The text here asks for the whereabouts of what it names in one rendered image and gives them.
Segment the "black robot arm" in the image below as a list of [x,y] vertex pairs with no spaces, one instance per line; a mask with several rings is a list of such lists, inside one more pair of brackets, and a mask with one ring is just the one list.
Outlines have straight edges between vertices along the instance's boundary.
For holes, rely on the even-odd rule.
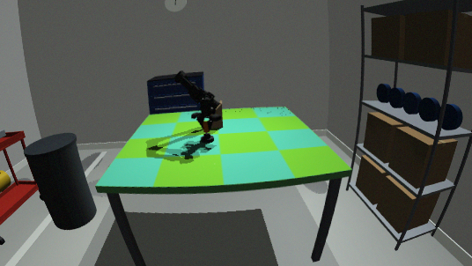
[[[213,93],[207,92],[200,87],[197,87],[195,84],[187,77],[187,73],[184,71],[179,71],[178,74],[174,77],[177,84],[181,83],[185,88],[188,89],[188,94],[197,104],[200,102],[201,107],[209,108],[210,114],[215,114],[216,107],[220,104],[216,102],[213,98],[215,97]],[[211,99],[212,98],[212,99]],[[212,107],[212,108],[210,108]]]

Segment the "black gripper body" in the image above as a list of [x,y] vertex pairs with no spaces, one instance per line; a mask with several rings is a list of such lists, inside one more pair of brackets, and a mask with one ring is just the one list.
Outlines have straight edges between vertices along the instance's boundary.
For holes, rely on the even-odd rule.
[[218,120],[221,119],[221,115],[217,115],[217,114],[210,115],[209,108],[206,109],[206,108],[200,107],[200,110],[201,112],[192,114],[191,118],[195,119],[197,117],[197,119],[200,119],[200,120],[202,118],[209,118],[209,121],[214,121],[214,122],[217,122]]

